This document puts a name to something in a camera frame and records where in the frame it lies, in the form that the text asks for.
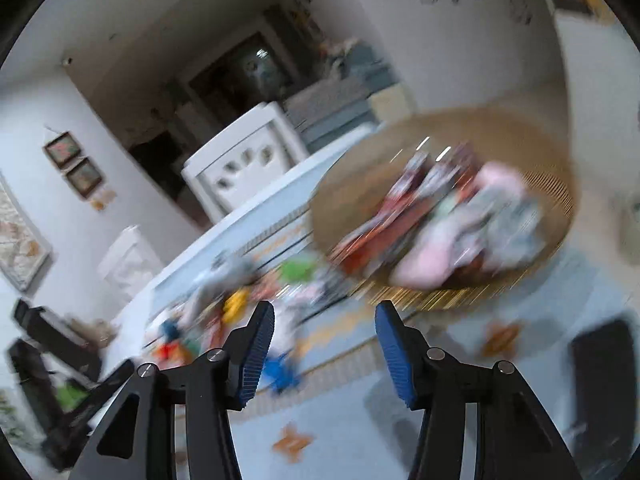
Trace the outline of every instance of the round brown basket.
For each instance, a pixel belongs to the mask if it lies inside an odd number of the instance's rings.
[[[348,150],[324,175],[310,201],[318,250],[329,254],[345,235],[375,215],[418,146],[436,157],[447,146],[464,142],[471,142],[481,160],[498,160],[522,172],[543,209],[540,234],[545,249],[526,268],[449,280],[431,291],[389,286],[390,269],[383,268],[370,279],[354,276],[360,278],[355,294],[372,303],[392,300],[399,308],[465,306],[511,288],[558,250],[576,203],[568,149],[522,118],[492,108],[456,108],[413,116]]]

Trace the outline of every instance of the screw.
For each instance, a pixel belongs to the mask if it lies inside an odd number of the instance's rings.
[[[427,350],[427,357],[432,361],[442,361],[444,359],[444,350],[442,348],[429,348]]]
[[[153,377],[158,371],[158,367],[153,363],[145,363],[138,367],[138,375],[142,378]]]
[[[222,361],[226,357],[226,353],[222,348],[214,348],[207,352],[207,359],[211,362]]]
[[[500,370],[503,374],[511,375],[514,373],[514,371],[516,371],[516,367],[508,361],[500,361],[498,363],[498,370]]]

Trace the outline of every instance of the yellow toy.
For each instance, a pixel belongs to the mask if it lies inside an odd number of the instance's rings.
[[[228,300],[225,301],[225,306],[222,309],[222,322],[224,324],[237,323],[244,317],[244,309],[246,308],[250,295],[251,291],[243,287],[236,290]]]

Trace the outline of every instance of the painting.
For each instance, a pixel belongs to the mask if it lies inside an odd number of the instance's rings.
[[[102,182],[100,171],[94,166],[89,157],[83,158],[67,171],[65,176],[69,184],[82,198],[87,198],[91,195],[92,191],[100,186]]]
[[[82,152],[80,144],[70,132],[60,134],[44,146],[44,152],[59,170],[74,160]]]
[[[15,288],[25,291],[49,252],[0,178],[0,270]]]

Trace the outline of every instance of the white chair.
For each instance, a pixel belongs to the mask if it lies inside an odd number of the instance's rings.
[[[164,263],[138,226],[131,226],[109,248],[98,265],[98,274],[125,305],[163,268]]]
[[[260,104],[194,153],[182,176],[216,223],[307,157],[280,107]]]

